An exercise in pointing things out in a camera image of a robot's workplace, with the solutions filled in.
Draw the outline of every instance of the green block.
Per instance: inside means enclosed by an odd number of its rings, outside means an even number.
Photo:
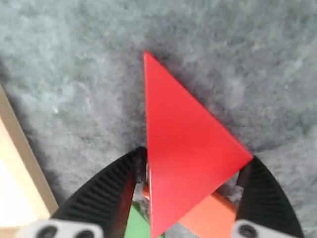
[[[130,209],[124,238],[150,238],[150,224],[142,216],[139,205],[133,203]]]

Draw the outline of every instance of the black plastic jaw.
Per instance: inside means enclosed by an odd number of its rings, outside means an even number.
[[[147,150],[139,147],[101,170],[52,218],[99,225],[105,238],[123,238],[137,182],[145,180]]]
[[[238,183],[244,183],[244,190],[236,220],[248,220],[294,237],[304,238],[289,200],[267,167],[254,157],[240,173]]]

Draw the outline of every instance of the red triangle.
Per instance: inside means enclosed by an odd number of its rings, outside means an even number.
[[[156,238],[252,155],[149,53],[144,62],[151,237]]]

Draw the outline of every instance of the screw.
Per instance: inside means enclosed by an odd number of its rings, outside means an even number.
[[[75,238],[94,238],[94,233],[92,233],[91,231],[82,231],[79,234],[77,234],[77,236],[75,236]]]
[[[57,233],[55,226],[47,226],[40,230],[36,238],[54,238]]]
[[[244,236],[245,238],[257,238],[257,231],[249,225],[242,225],[239,227],[239,234]]]

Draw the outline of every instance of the gray carpet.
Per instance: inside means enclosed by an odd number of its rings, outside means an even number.
[[[316,26],[315,0],[0,0],[0,82],[61,203],[146,144],[149,50],[267,164],[312,238]]]

